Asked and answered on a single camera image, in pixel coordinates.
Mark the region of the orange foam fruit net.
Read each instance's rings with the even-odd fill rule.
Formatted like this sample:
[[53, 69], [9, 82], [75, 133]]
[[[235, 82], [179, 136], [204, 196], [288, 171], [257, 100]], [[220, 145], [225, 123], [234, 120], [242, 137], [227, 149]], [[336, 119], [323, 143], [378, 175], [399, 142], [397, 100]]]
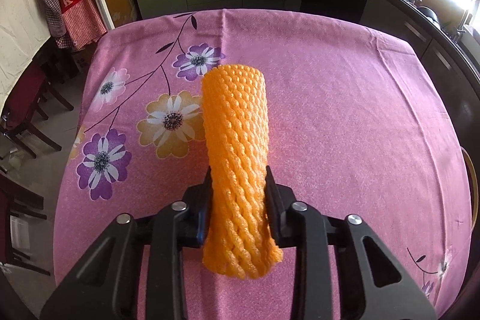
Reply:
[[281, 262], [265, 209], [269, 117], [264, 75], [223, 65], [202, 80], [202, 119], [212, 204], [202, 263], [240, 280], [256, 280]]

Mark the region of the blue bin with yellow rim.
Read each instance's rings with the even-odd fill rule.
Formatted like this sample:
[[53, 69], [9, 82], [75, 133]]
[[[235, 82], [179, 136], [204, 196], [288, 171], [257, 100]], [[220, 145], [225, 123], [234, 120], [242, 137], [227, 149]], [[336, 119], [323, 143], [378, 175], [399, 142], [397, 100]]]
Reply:
[[465, 148], [461, 148], [462, 156], [464, 158], [465, 167], [467, 170], [468, 180], [469, 180], [469, 192], [471, 198], [471, 211], [472, 211], [472, 227], [473, 231], [479, 217], [479, 183], [477, 173], [475, 171], [473, 160], [466, 151]]

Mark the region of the dark red chair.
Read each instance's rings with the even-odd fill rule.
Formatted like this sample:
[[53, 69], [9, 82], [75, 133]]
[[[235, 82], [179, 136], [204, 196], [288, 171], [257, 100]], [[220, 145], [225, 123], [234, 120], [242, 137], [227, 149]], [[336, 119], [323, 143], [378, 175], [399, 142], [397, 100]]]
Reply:
[[55, 151], [62, 150], [61, 145], [51, 140], [32, 124], [32, 117], [35, 113], [41, 115], [44, 120], [49, 119], [47, 113], [40, 107], [44, 93], [50, 93], [68, 111], [74, 110], [74, 106], [57, 91], [41, 67], [32, 62], [16, 82], [1, 113], [1, 134], [32, 158], [36, 158], [37, 154], [19, 138], [19, 135], [25, 131]]

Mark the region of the white curtain cloth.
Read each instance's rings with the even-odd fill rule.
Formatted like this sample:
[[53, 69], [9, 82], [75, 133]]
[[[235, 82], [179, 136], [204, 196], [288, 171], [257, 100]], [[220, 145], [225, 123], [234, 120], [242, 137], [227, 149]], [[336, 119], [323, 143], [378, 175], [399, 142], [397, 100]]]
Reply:
[[0, 89], [4, 104], [50, 33], [37, 0], [1, 0], [0, 29]]

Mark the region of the wooden cutting board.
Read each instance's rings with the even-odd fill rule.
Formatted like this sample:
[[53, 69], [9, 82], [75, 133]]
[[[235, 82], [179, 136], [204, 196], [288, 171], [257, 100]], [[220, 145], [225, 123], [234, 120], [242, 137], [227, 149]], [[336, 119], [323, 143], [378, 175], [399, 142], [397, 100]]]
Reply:
[[452, 0], [420, 0], [420, 5], [429, 7], [446, 30], [455, 30], [464, 15], [464, 10]]

